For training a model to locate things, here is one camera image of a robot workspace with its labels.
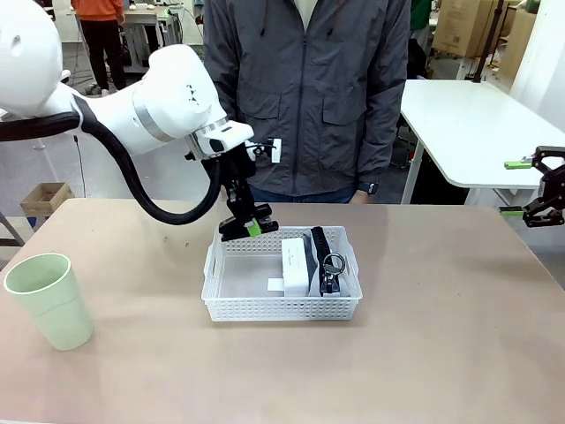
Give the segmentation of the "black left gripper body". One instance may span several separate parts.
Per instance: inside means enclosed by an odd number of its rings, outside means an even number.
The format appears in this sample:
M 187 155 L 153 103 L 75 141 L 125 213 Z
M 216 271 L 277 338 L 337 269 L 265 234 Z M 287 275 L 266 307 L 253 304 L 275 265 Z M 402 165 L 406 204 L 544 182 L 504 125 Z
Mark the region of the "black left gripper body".
M 245 144 L 201 161 L 212 186 L 229 186 L 232 181 L 246 180 L 256 171 L 255 161 Z

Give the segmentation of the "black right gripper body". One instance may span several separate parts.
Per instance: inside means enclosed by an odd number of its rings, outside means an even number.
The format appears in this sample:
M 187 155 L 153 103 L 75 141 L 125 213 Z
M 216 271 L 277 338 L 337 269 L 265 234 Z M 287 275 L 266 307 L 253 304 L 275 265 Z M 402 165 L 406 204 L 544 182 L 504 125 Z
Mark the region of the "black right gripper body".
M 565 163 L 555 169 L 544 169 L 539 199 L 548 207 L 565 207 Z

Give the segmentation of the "black stapler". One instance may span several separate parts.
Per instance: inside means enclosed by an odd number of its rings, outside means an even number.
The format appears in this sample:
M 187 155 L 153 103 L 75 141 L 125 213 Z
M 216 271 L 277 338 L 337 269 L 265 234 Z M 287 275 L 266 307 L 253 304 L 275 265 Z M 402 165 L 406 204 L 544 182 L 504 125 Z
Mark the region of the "black stapler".
M 260 235 L 277 231 L 279 224 L 277 221 L 271 219 L 271 207 L 267 203 L 255 205 L 255 207 L 257 209 L 257 217 L 261 229 Z M 222 242 L 250 238 L 243 223 L 236 221 L 233 216 L 220 223 L 219 233 L 222 237 Z

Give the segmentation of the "white rectangular box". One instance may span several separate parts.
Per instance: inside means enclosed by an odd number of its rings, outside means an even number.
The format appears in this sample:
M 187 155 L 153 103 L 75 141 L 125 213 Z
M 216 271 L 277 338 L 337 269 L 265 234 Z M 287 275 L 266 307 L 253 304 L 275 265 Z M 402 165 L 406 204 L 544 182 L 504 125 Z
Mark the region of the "white rectangular box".
M 304 297 L 309 292 L 305 246 L 301 238 L 285 238 L 282 247 L 282 279 L 285 297 Z

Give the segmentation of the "pale green plastic cup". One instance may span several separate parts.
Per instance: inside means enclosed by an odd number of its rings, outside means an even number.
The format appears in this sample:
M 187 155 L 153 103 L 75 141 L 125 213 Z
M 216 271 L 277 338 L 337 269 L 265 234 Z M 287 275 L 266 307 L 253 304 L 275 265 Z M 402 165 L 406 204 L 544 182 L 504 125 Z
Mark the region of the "pale green plastic cup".
M 26 258 L 9 269 L 4 288 L 58 351 L 79 348 L 93 335 L 94 322 L 67 256 L 49 253 Z

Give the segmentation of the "person's left forearm grey sleeve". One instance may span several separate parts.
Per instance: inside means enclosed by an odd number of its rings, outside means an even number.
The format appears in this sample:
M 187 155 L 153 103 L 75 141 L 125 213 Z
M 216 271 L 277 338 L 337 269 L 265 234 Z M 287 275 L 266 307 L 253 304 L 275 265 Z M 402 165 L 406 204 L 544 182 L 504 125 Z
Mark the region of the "person's left forearm grey sleeve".
M 388 167 L 396 139 L 401 97 L 375 96 L 368 103 L 365 128 L 358 155 L 358 182 L 380 180 Z

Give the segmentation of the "white perforated plastic basket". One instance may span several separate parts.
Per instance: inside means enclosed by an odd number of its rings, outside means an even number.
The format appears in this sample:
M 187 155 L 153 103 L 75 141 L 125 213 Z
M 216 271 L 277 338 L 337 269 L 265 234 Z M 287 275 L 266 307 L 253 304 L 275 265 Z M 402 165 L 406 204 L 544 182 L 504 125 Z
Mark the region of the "white perforated plastic basket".
M 302 236 L 304 226 L 223 242 L 216 233 L 207 250 L 201 298 L 214 322 L 349 320 L 363 298 L 358 263 L 342 226 L 323 228 L 332 250 L 345 260 L 339 276 L 344 295 L 286 296 L 271 282 L 283 277 L 282 241 Z

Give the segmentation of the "grey flat pouch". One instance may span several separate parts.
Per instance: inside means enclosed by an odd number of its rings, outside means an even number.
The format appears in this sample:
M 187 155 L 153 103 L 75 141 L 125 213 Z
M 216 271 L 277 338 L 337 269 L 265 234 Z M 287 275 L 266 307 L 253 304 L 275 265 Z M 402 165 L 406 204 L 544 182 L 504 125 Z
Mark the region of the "grey flat pouch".
M 310 297 L 349 297 L 345 271 L 347 261 L 328 241 L 320 226 L 306 230 L 302 235 L 309 275 Z

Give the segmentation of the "person in grey jacket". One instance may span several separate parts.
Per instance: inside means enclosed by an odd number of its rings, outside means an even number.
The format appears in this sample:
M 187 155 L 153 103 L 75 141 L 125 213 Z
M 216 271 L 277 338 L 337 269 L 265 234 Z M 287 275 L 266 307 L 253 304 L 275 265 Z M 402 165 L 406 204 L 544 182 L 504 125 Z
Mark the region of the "person in grey jacket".
M 204 64 L 256 142 L 258 201 L 350 203 L 368 103 L 403 97 L 410 0 L 204 0 Z

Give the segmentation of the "black chair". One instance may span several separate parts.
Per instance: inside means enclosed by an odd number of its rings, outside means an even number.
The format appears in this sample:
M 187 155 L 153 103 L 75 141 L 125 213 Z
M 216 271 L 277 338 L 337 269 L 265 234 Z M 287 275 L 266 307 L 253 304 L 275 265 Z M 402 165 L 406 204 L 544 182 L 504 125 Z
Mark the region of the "black chair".
M 408 43 L 408 80 L 427 80 L 427 56 L 415 39 L 410 38 Z

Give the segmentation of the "large brown cardboard box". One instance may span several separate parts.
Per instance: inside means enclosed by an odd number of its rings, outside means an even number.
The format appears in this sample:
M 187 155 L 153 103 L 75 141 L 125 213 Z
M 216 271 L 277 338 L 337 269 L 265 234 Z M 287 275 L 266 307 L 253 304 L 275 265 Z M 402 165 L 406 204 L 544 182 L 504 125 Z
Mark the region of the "large brown cardboard box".
M 432 47 L 459 57 L 480 57 L 500 0 L 442 0 Z

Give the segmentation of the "person in green top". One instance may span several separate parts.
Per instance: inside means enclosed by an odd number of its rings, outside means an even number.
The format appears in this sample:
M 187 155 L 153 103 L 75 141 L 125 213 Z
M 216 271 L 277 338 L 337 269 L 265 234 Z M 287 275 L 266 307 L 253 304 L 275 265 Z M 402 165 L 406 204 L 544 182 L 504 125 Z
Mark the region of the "person in green top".
M 411 0 L 411 31 L 419 31 L 429 26 L 434 1 L 435 0 Z

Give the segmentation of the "small open cardboard box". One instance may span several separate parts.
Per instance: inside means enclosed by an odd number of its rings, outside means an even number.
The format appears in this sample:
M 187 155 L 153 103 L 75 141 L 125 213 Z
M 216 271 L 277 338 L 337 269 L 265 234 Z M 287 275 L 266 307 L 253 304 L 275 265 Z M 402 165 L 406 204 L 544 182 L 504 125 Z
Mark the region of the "small open cardboard box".
M 75 197 L 67 183 L 40 183 L 20 203 L 26 217 L 49 217 Z

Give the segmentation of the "person in orange top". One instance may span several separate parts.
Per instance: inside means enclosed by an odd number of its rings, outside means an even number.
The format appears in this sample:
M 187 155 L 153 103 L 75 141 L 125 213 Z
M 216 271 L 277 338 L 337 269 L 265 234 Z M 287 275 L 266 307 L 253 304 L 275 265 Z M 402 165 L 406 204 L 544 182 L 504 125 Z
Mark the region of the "person in orange top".
M 89 60 L 101 96 L 110 94 L 104 58 L 117 90 L 126 87 L 119 29 L 124 24 L 123 0 L 70 0 L 79 17 L 88 46 Z

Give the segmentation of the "white frame workbench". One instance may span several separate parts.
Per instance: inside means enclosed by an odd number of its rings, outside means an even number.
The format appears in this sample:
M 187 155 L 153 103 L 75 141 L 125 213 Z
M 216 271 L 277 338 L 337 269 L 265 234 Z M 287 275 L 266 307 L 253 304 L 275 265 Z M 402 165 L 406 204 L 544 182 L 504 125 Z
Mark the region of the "white frame workbench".
M 192 0 L 123 0 L 123 4 L 125 23 L 119 35 L 125 72 L 146 72 L 149 56 L 156 49 L 202 44 L 202 27 L 194 21 Z M 62 42 L 79 43 L 88 55 L 83 28 L 70 0 L 52 0 L 52 5 Z

